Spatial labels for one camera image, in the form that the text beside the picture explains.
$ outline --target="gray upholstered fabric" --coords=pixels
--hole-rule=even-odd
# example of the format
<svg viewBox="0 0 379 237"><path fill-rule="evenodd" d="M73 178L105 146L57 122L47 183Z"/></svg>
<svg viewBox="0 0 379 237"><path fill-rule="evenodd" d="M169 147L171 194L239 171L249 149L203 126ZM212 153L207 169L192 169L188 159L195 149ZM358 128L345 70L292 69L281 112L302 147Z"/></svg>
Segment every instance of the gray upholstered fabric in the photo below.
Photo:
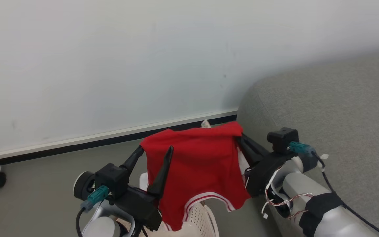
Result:
<svg viewBox="0 0 379 237"><path fill-rule="evenodd" d="M343 201L379 227L379 55L260 80L237 121L268 148L267 132L298 129L302 142L330 155L325 171ZM308 175L325 184L317 168ZM282 235L294 236L274 216Z"/></svg>

